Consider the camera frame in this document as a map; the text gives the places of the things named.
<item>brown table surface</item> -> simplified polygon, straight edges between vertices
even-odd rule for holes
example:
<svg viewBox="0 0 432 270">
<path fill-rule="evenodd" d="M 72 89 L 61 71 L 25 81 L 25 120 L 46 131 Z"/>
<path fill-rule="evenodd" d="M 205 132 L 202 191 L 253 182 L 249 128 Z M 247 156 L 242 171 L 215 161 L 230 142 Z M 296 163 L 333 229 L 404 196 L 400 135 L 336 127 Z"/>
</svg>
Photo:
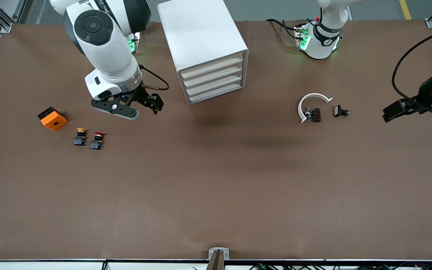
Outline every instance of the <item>brown table surface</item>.
<svg viewBox="0 0 432 270">
<path fill-rule="evenodd" d="M 384 123 L 399 99 L 391 73 L 430 35 L 422 21 L 348 22 L 326 60 L 296 51 L 269 22 L 237 22 L 249 48 L 246 87 L 188 106 L 161 24 L 139 63 L 171 89 L 158 115 L 95 111 L 93 67 L 61 25 L 14 25 L 0 40 L 0 259 L 432 259 L 432 115 Z M 408 95 L 432 75 L 432 41 L 401 67 Z M 145 74 L 147 84 L 158 81 Z M 300 124 L 301 97 L 321 123 Z M 341 104 L 348 118 L 331 116 Z M 69 118 L 57 132 L 37 114 Z M 104 149 L 72 144 L 76 128 Z"/>
</svg>

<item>gray floor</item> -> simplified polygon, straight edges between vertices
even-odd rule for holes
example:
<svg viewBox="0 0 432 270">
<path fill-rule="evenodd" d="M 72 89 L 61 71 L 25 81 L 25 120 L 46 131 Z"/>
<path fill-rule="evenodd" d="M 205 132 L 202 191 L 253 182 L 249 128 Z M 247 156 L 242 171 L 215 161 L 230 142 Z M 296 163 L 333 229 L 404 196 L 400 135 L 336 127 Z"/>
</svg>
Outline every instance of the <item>gray floor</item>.
<svg viewBox="0 0 432 270">
<path fill-rule="evenodd" d="M 148 0 L 153 11 L 151 21 L 160 22 L 156 6 L 166 0 Z M 414 20 L 432 14 L 432 0 L 406 0 Z M 316 0 L 225 0 L 235 21 L 296 20 L 319 15 Z M 399 0 L 367 0 L 351 7 L 354 20 L 404 20 Z M 63 17 L 56 13 L 48 0 L 34 0 L 27 24 L 62 24 Z"/>
</svg>

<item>small black component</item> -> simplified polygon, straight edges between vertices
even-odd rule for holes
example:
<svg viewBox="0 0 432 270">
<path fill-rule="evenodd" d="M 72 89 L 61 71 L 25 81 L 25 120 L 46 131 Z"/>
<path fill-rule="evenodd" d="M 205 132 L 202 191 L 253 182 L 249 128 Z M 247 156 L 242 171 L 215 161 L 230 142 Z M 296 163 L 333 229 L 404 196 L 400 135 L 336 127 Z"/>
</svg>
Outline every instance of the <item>small black component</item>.
<svg viewBox="0 0 432 270">
<path fill-rule="evenodd" d="M 91 149 L 101 150 L 101 145 L 103 145 L 103 136 L 102 132 L 94 132 L 94 140 L 91 142 Z"/>
<path fill-rule="evenodd" d="M 321 122 L 321 111 L 319 108 L 311 109 L 311 107 L 307 107 L 304 113 L 308 119 L 311 119 L 311 122 L 319 123 Z"/>
<path fill-rule="evenodd" d="M 86 137 L 83 137 L 83 136 L 74 137 L 74 145 L 84 146 L 85 143 L 86 143 Z"/>
<path fill-rule="evenodd" d="M 98 94 L 97 97 L 100 99 L 107 99 L 107 98 L 111 97 L 111 91 L 109 91 L 109 90 L 103 91 L 101 94 Z"/>
<path fill-rule="evenodd" d="M 101 150 L 101 145 L 103 145 L 103 142 L 98 141 L 98 140 L 93 140 L 91 142 L 91 149 L 94 150 Z"/>
<path fill-rule="evenodd" d="M 86 143 L 86 130 L 84 128 L 77 128 L 76 137 L 74 137 L 74 145 L 84 146 Z"/>
<path fill-rule="evenodd" d="M 339 117 L 339 116 L 348 116 L 350 114 L 350 111 L 346 110 L 346 109 L 341 109 L 341 105 L 335 106 L 334 108 L 334 117 Z"/>
</svg>

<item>orange block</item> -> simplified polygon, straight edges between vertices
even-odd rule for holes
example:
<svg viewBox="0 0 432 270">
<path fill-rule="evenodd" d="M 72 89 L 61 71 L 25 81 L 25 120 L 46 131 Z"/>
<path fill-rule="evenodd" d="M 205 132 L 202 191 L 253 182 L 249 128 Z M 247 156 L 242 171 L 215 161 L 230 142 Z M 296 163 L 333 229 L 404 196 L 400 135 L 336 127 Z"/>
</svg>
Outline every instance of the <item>orange block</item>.
<svg viewBox="0 0 432 270">
<path fill-rule="evenodd" d="M 38 118 L 45 127 L 54 131 L 62 128 L 68 123 L 68 120 L 51 106 L 38 114 Z"/>
</svg>

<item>white plastic arc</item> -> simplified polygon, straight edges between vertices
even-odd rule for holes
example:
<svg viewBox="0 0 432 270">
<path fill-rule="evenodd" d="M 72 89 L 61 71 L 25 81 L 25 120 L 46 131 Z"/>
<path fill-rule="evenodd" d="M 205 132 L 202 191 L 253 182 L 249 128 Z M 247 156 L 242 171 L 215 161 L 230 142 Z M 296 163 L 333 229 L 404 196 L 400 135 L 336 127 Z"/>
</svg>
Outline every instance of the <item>white plastic arc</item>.
<svg viewBox="0 0 432 270">
<path fill-rule="evenodd" d="M 303 109 L 302 109 L 303 101 L 304 101 L 305 99 L 307 99 L 307 98 L 319 98 L 319 99 L 322 99 L 323 101 L 325 101 L 326 103 L 329 103 L 329 101 L 332 101 L 332 100 L 333 100 L 332 97 L 327 98 L 324 94 L 311 93 L 311 94 L 307 94 L 307 95 L 305 95 L 305 96 L 301 99 L 300 104 L 298 105 L 298 113 L 299 113 L 300 118 L 301 118 L 301 123 L 304 123 L 304 122 L 308 119 L 308 118 L 306 117 L 305 113 L 303 112 Z"/>
</svg>

